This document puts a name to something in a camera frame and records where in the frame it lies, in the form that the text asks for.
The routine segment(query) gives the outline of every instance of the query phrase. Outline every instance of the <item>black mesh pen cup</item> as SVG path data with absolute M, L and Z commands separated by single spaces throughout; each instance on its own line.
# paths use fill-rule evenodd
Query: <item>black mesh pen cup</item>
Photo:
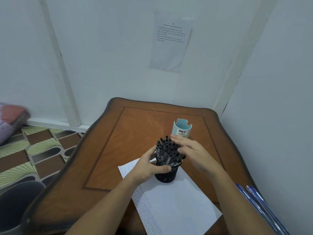
M 158 158 L 156 158 L 156 166 L 162 166 L 163 164 L 159 162 Z M 155 174 L 155 177 L 158 179 L 158 181 L 163 182 L 163 183 L 170 183 L 172 182 L 175 177 L 176 177 L 176 173 L 178 170 L 178 167 L 182 164 L 182 162 L 176 166 L 172 166 L 172 170 L 170 172 L 167 173 L 163 173 L 163 174 Z

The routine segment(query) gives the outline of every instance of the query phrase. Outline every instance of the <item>wooden table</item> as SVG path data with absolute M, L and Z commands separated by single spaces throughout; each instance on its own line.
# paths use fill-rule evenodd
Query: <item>wooden table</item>
M 157 139 L 170 135 L 178 118 L 193 125 L 189 138 L 204 146 L 235 183 L 253 185 L 239 151 L 213 110 L 113 98 L 64 169 L 27 209 L 22 228 L 28 234 L 64 233 L 122 180 L 117 166 L 141 157 Z M 210 181 L 188 159 L 182 168 L 220 209 Z M 132 200 L 118 234 L 146 234 Z M 228 234 L 223 216 L 206 234 Z

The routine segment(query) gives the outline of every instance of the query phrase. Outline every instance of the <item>baseboard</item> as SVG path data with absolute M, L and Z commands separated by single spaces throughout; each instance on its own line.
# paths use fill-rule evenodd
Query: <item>baseboard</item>
M 46 128 L 72 130 L 72 131 L 81 132 L 81 133 L 86 132 L 88 128 L 90 127 L 89 125 L 84 125 L 84 124 L 81 124 L 79 127 L 73 127 L 73 126 L 69 126 L 67 122 L 40 119 L 40 118 L 30 118 L 27 121 L 27 124 L 33 125 L 33 126 L 46 127 Z

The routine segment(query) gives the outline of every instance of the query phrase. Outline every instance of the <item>right hand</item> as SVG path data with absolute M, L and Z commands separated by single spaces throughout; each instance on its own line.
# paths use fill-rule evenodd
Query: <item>right hand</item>
M 181 146 L 177 151 L 188 156 L 199 171 L 214 176 L 223 170 L 221 165 L 197 141 L 175 134 L 171 134 L 171 140 Z

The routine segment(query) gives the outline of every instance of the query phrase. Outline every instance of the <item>handwritten paper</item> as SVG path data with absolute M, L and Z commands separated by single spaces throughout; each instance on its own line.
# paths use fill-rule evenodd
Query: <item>handwritten paper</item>
M 180 18 L 172 12 L 154 12 L 150 68 L 180 72 L 192 22 L 191 18 Z
M 118 167 L 123 178 L 138 160 Z M 181 167 L 173 182 L 153 176 L 132 199 L 148 235 L 203 235 L 222 215 Z

